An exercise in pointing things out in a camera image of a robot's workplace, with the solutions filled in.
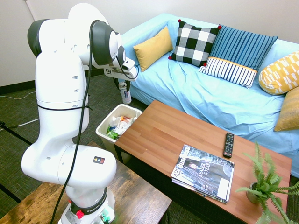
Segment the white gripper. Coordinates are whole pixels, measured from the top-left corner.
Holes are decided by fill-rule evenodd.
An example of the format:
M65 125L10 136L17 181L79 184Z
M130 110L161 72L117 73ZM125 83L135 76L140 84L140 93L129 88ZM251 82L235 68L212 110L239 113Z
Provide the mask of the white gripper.
M138 71L136 67L132 67L129 70L122 69L122 70L115 70L112 69L110 66L104 66L104 74L108 77L112 77L115 86L119 90L119 80L126 80L126 90L129 91L130 89L130 81L136 81L138 78Z

